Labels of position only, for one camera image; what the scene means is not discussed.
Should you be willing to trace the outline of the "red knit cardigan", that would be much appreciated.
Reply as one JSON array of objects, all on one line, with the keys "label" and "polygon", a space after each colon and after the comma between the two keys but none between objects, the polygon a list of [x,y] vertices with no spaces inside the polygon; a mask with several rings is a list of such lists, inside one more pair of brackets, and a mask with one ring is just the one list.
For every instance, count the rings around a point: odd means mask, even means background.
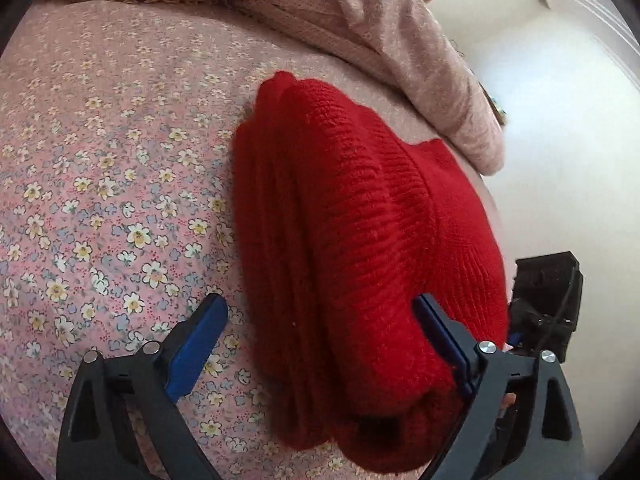
[{"label": "red knit cardigan", "polygon": [[462,399],[412,312],[503,344],[503,258],[447,145],[401,141],[330,84],[275,74],[233,140],[235,243],[276,435],[358,466],[426,464]]}]

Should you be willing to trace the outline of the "pink floral bed sheet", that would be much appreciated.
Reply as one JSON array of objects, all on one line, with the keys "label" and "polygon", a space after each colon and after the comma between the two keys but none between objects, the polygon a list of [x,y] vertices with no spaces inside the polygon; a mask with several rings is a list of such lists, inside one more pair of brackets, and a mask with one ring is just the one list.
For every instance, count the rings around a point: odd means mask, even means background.
[{"label": "pink floral bed sheet", "polygon": [[180,410],[227,479],[362,479],[331,443],[280,444],[250,355],[232,226],[232,136],[279,70],[375,110],[402,140],[444,137],[475,78],[432,14],[396,18],[393,48],[426,87],[428,122],[334,55],[221,6],[41,1],[1,58],[1,417],[55,475],[82,356],[126,356],[211,292],[230,320]]}]

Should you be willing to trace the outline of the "pink quilted duvet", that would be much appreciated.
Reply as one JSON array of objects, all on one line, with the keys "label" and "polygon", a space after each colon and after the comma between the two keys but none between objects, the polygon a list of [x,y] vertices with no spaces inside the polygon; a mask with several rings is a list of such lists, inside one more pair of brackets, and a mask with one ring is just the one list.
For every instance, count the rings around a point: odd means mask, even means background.
[{"label": "pink quilted duvet", "polygon": [[503,167],[503,132],[490,99],[423,0],[226,1],[400,90],[480,174]]}]

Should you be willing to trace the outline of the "wooden bed side rail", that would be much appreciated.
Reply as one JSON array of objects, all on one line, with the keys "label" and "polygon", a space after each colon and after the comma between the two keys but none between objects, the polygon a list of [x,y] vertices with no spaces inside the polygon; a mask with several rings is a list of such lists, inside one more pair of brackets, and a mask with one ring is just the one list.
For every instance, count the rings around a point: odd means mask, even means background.
[{"label": "wooden bed side rail", "polygon": [[489,103],[491,110],[494,113],[495,118],[497,119],[497,122],[501,127],[504,127],[508,123],[508,118],[506,118],[506,112],[498,104],[498,102],[489,94],[489,92],[486,90],[484,86],[480,86],[480,88],[482,88],[485,98]]}]

